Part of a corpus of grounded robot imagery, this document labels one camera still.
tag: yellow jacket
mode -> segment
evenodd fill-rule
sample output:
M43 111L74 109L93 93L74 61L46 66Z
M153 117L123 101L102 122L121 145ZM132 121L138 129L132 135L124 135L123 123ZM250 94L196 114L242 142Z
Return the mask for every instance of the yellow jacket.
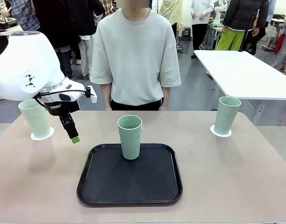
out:
M160 15L168 19L171 25L178 23L178 28L184 27L182 0L163 0Z

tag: paper doily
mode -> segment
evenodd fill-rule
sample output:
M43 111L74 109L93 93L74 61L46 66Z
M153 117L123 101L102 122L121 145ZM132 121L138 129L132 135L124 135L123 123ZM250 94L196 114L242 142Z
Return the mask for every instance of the paper doily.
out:
M231 130L229 130L228 134L218 134L218 133L215 132L214 127L215 127L214 125L211 126L210 127L210 131L211 131L211 133L213 133L214 135L216 135L218 137L228 138L228 137L230 137L232 135L232 131Z
M54 128L49 127L49 135L48 135L48 136L46 136L46 137L44 137L44 138L36 138L36 137L34 136L34 134L31 133L31 139L33 139L33 140L35 140L35 141L45 140L45 139L48 139L50 136L52 136L54 133L55 133Z

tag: tray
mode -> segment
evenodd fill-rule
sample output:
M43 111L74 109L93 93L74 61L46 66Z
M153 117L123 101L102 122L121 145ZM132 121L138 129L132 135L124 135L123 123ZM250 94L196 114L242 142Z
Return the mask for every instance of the tray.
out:
M121 144L103 144L88 154L77 196L86 205L167 206L182 194L175 152L163 144L141 144L140 156L126 160Z

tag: neck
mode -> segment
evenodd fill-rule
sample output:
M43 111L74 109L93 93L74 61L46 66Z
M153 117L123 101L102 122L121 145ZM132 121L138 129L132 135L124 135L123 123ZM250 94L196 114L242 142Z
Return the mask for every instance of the neck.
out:
M149 8L123 8L122 13L130 22L144 21L150 13Z

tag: red bag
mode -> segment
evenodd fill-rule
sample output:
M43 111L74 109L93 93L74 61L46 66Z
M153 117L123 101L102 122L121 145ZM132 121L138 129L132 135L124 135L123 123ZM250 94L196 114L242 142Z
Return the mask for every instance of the red bag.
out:
M277 44L275 46L275 50L274 50L275 54L278 54L279 50L281 50L283 42L284 42L284 38L285 38L285 34L282 34L281 36L279 36L278 42L277 42Z

